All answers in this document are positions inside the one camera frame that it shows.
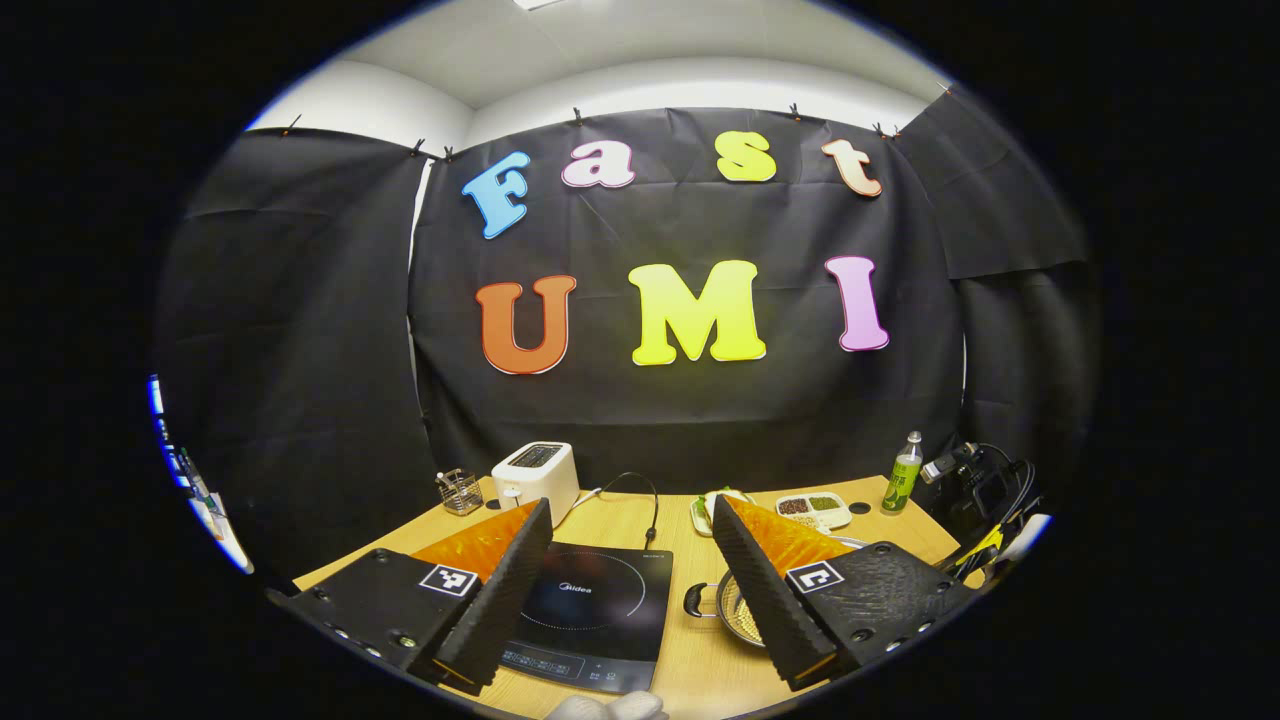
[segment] white plate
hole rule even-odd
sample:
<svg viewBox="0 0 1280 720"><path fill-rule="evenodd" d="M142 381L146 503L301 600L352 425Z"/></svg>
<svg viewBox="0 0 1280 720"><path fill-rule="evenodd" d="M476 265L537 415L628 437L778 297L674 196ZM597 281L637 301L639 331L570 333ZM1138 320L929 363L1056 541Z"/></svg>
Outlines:
<svg viewBox="0 0 1280 720"><path fill-rule="evenodd" d="M836 507L833 510L814 510L813 505L809 503L810 497L829 497L836 501ZM782 503L787 500L801 500L809 510L806 512L783 514ZM832 529L844 528L854 519L852 512L849 511L847 503L833 492L806 492L804 495L788 495L786 497L780 497L778 501L773 503L773 511L783 518L813 518Z"/></svg>
<svg viewBox="0 0 1280 720"><path fill-rule="evenodd" d="M755 498L751 497L750 495L746 495L745 492L742 495L746 496L746 500L750 501L751 505L759 505L758 502L755 502ZM694 498L692 502L689 503L689 518L692 519L692 521L694 521L694 530L698 534L700 534L700 536L703 536L705 538L712 537L712 528L710 528L710 525L707 524L705 519L703 519L700 515L698 515L698 498L696 497Z"/></svg>

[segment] black induction cooktop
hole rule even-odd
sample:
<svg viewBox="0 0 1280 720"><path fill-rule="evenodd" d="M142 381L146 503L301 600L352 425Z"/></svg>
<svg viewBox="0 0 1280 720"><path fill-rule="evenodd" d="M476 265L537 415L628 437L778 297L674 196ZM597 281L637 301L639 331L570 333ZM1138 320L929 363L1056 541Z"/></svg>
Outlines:
<svg viewBox="0 0 1280 720"><path fill-rule="evenodd" d="M607 693L653 683L672 553L552 542L502 664Z"/></svg>

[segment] toaster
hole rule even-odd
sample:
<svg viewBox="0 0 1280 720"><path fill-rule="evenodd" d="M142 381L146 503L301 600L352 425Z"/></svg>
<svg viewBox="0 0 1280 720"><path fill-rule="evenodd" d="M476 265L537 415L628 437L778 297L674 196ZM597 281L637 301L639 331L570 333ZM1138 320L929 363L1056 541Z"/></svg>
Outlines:
<svg viewBox="0 0 1280 720"><path fill-rule="evenodd" d="M552 527L559 525L577 501L577 469L567 442L531 442L494 465L490 474L502 510L545 497Z"/></svg>

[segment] power cord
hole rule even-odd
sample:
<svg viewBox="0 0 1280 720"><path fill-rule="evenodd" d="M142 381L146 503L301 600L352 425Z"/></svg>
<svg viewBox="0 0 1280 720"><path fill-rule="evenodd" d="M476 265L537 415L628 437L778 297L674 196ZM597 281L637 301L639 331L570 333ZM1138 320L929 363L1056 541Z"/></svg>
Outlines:
<svg viewBox="0 0 1280 720"><path fill-rule="evenodd" d="M622 478L626 478L627 475L634 475L649 483L649 489L653 491L653 521L649 523L649 529L644 532L644 548L649 550L649 543L653 542L653 538L658 537L658 488L654 487L653 480L641 475L640 473L626 471L618 475L617 478L609 480L608 484L600 488L599 492L603 493L604 491L609 489L609 487L612 487L613 483L621 480Z"/></svg>

